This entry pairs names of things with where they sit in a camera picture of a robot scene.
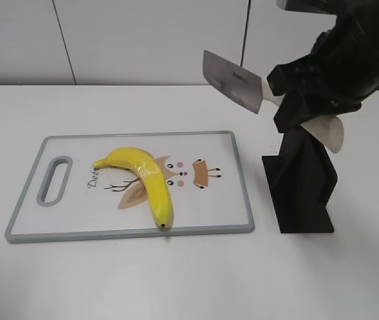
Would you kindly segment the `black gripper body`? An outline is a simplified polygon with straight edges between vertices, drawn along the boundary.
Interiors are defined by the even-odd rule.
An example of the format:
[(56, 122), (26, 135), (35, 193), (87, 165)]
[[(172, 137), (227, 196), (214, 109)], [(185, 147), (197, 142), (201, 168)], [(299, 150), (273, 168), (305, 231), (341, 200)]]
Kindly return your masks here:
[(358, 110), (379, 91), (379, 33), (333, 29), (321, 33), (311, 52), (307, 93), (337, 103), (337, 113)]

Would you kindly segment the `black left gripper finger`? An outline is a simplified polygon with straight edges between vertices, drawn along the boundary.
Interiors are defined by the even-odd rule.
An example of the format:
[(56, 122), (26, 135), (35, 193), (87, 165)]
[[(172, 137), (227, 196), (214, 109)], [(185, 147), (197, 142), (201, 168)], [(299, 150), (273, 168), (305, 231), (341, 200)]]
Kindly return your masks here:
[(288, 132), (311, 119), (333, 115), (333, 111), (328, 99), (292, 90), (284, 95), (274, 116), (274, 123), (279, 132)]

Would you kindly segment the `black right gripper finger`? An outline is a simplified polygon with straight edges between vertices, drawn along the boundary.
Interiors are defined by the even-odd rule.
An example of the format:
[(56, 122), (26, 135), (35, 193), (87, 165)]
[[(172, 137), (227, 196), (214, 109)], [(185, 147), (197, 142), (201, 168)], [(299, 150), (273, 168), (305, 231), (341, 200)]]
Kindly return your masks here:
[(293, 90), (307, 92), (309, 89), (309, 62), (293, 61), (276, 65), (267, 76), (267, 82), (274, 96), (282, 96)]

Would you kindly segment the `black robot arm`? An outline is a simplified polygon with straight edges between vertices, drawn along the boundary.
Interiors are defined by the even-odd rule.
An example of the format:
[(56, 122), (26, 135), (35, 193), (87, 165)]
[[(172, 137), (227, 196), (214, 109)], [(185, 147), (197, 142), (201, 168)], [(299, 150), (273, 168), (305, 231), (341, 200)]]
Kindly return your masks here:
[(322, 115), (358, 111), (379, 91), (379, 1), (291, 1), (293, 11), (333, 15), (310, 52), (276, 65), (267, 77), (283, 100), (274, 116), (280, 133)]

